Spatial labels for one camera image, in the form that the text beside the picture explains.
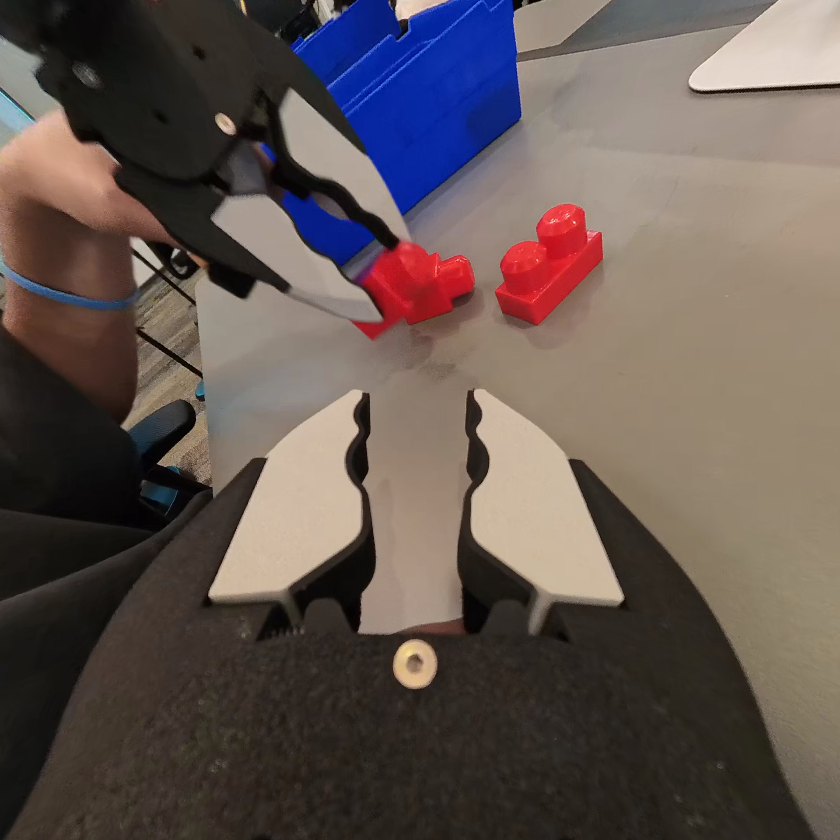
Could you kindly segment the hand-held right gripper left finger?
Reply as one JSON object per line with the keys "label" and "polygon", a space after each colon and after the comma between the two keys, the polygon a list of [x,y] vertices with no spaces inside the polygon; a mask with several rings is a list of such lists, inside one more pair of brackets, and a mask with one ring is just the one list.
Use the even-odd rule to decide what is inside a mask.
{"label": "hand-held right gripper left finger", "polygon": [[351,390],[310,416],[265,458],[208,589],[215,606],[278,605],[300,627],[310,604],[333,600],[351,627],[375,573],[364,480],[371,405]]}

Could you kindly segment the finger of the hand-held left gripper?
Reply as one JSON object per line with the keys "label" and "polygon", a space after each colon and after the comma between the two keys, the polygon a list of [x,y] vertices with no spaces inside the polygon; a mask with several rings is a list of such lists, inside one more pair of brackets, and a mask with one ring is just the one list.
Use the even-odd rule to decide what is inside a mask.
{"label": "finger of the hand-held left gripper", "polygon": [[365,228],[387,249],[412,240],[403,214],[367,152],[338,113],[333,124],[289,87],[270,119],[276,171],[295,194],[321,195],[341,215]]}
{"label": "finger of the hand-held left gripper", "polygon": [[269,195],[226,196],[211,218],[283,280],[285,294],[294,301],[352,322],[383,321],[369,293],[347,278],[330,257],[311,249],[291,217]]}

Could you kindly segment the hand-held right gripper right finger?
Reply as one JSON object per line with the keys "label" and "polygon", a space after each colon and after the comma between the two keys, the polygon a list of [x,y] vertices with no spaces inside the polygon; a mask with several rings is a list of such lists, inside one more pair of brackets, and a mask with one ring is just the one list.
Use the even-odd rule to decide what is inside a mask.
{"label": "hand-held right gripper right finger", "polygon": [[467,393],[465,434],[463,593],[487,614],[519,604],[531,636],[557,604],[621,606],[622,586],[562,447],[482,388]]}

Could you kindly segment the blue plastic bin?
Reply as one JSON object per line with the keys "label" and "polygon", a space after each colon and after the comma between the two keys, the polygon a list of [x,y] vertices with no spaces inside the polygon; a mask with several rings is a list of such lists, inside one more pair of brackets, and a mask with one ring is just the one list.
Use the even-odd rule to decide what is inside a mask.
{"label": "blue plastic bin", "polygon": [[328,86],[386,37],[400,34],[388,1],[357,1],[291,49]]}
{"label": "blue plastic bin", "polygon": [[399,37],[327,86],[402,214],[520,120],[513,15],[451,1],[397,19]]}

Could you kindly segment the red double toy block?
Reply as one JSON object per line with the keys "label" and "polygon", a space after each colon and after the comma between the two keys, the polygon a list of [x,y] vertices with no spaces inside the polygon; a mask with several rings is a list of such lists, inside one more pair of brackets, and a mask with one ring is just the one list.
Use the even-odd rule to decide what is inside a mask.
{"label": "red double toy block", "polygon": [[602,233],[587,227],[581,206],[563,203],[538,221],[536,240],[511,246],[500,261],[501,312],[539,325],[603,261]]}

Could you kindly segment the person's left forearm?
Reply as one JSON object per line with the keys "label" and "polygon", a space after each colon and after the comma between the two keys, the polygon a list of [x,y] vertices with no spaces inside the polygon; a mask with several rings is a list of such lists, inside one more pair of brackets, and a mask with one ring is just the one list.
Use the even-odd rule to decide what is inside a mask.
{"label": "person's left forearm", "polygon": [[[120,298],[137,286],[130,262],[95,266],[35,278],[24,277],[85,296]],[[49,305],[25,297],[3,315],[16,341],[53,372],[67,380],[118,424],[130,414],[138,390],[139,353],[134,308],[95,313]]]}

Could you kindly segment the grey desk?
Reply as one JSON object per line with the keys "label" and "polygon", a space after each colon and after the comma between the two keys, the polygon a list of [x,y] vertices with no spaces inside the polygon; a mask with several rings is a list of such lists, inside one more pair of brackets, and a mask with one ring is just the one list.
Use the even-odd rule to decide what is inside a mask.
{"label": "grey desk", "polygon": [[[838,91],[722,96],[694,69],[763,2],[619,3],[518,65],[521,120],[408,215],[473,294],[371,341],[206,280],[213,488],[347,391],[371,396],[377,565],[362,631],[460,612],[466,394],[583,460],[728,634],[820,838],[838,838]],[[508,249],[584,209],[603,261],[539,325],[504,315]]]}

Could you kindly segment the person's left hand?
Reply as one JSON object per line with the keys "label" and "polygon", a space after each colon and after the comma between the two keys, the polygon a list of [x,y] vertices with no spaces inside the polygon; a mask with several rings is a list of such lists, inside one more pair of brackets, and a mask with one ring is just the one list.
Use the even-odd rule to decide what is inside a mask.
{"label": "person's left hand", "polygon": [[88,299],[136,290],[131,239],[187,250],[116,183],[118,165],[47,113],[2,150],[2,258],[15,274]]}

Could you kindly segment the blue wristband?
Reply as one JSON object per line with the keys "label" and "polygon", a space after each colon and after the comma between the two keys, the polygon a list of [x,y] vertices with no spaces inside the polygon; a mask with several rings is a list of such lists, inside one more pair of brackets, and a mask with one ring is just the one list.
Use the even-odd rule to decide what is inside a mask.
{"label": "blue wristband", "polygon": [[19,303],[26,297],[44,301],[49,305],[76,309],[83,312],[122,313],[135,307],[140,299],[141,288],[135,287],[130,294],[119,298],[90,297],[78,292],[49,287],[21,275],[6,262],[1,262],[2,276],[5,282],[4,311],[10,312],[12,304]]}

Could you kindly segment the person's dark sweatshirt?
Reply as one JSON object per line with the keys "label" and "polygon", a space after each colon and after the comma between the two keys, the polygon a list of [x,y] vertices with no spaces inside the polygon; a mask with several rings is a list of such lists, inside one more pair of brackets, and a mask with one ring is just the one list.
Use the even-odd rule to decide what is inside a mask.
{"label": "person's dark sweatshirt", "polygon": [[128,435],[2,329],[1,830],[35,788],[92,649],[152,560],[200,511],[141,497]]}

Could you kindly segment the white flat base plate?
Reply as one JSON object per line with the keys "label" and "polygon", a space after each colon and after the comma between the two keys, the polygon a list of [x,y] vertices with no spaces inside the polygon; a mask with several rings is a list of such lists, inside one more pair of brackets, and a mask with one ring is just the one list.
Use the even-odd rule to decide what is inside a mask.
{"label": "white flat base plate", "polygon": [[696,68],[698,93],[839,86],[839,2],[778,1]]}

